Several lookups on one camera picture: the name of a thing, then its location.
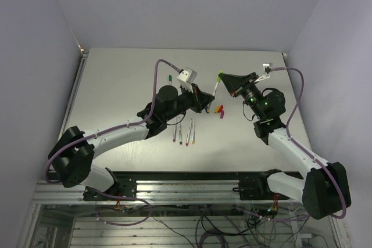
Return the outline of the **light green pen cap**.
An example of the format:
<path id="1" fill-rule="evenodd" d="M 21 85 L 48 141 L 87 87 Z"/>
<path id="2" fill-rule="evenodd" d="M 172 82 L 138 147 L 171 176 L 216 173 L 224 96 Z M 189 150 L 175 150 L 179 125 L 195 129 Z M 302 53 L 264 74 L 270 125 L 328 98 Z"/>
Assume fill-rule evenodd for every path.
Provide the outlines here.
<path id="1" fill-rule="evenodd" d="M 218 75 L 218 78 L 217 78 L 217 82 L 220 82 L 220 81 L 221 81 L 221 75 L 222 75 L 223 73 L 224 73 L 223 71 L 220 71 L 220 72 L 219 72 L 219 75 Z"/>

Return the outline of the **light green end pen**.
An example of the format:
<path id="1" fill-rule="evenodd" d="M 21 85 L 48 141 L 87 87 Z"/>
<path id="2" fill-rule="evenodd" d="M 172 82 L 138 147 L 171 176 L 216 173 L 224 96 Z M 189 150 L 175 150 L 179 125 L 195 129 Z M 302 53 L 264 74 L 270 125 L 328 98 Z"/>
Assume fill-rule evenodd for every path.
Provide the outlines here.
<path id="1" fill-rule="evenodd" d="M 213 96 L 215 96 L 216 91 L 217 91 L 218 86 L 219 86 L 220 81 L 221 81 L 220 74 L 223 74 L 223 73 L 224 73 L 223 71 L 219 71 L 219 74 L 217 75 L 217 81 L 216 81 L 216 84 L 215 84 L 214 89 L 213 89 Z"/>

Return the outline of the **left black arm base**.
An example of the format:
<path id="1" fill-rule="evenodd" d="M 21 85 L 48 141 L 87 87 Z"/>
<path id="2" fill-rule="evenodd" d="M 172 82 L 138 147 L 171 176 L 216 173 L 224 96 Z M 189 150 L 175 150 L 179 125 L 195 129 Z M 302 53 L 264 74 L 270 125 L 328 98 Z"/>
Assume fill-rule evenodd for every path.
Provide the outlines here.
<path id="1" fill-rule="evenodd" d="M 134 201 L 137 194 L 137 183 L 133 178 L 109 168 L 92 170 L 83 185 L 83 200 L 87 202 Z"/>

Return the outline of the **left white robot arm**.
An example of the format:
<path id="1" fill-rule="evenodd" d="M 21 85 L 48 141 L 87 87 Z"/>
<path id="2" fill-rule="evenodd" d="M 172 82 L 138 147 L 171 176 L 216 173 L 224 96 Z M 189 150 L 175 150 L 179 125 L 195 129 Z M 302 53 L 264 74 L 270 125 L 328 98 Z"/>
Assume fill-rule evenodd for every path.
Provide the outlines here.
<path id="1" fill-rule="evenodd" d="M 68 128 L 48 158 L 65 188 L 82 184 L 112 200 L 119 191 L 118 181 L 108 168 L 95 166 L 95 158 L 121 145 L 154 137 L 167 128 L 170 120 L 188 110 L 201 113 L 213 100 L 213 95 L 202 92 L 196 84 L 190 91 L 165 85 L 143 110 L 123 124 L 94 132 Z"/>

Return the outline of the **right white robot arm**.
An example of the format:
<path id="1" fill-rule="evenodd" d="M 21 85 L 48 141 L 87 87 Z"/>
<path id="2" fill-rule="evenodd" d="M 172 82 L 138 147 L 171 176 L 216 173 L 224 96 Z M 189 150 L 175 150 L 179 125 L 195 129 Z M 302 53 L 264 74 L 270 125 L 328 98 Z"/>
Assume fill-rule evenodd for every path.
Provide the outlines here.
<path id="1" fill-rule="evenodd" d="M 307 213 L 319 220 L 326 216 L 344 218 L 351 205 L 348 179 L 345 167 L 330 163 L 299 143 L 289 131 L 289 124 L 281 121 L 285 113 L 285 96 L 276 88 L 269 88 L 265 95 L 256 84 L 261 77 L 256 73 L 246 76 L 220 73 L 228 93 L 243 97 L 257 117 L 254 122 L 256 136 L 293 165 L 297 166 L 301 178 L 295 178 L 281 170 L 262 173 L 263 181 L 256 185 L 257 194 L 263 199 L 275 193 L 284 195 L 303 204 Z"/>

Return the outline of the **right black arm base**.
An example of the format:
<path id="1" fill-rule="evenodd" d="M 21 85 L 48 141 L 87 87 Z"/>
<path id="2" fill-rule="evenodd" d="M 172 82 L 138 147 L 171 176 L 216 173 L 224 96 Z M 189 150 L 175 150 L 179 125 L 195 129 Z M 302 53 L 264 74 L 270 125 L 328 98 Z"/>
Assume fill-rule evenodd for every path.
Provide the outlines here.
<path id="1" fill-rule="evenodd" d="M 275 193 L 269 189 L 267 179 L 269 176 L 281 173 L 278 169 L 265 172 L 239 173 L 238 186 L 232 191 L 239 194 L 240 200 L 273 200 Z"/>

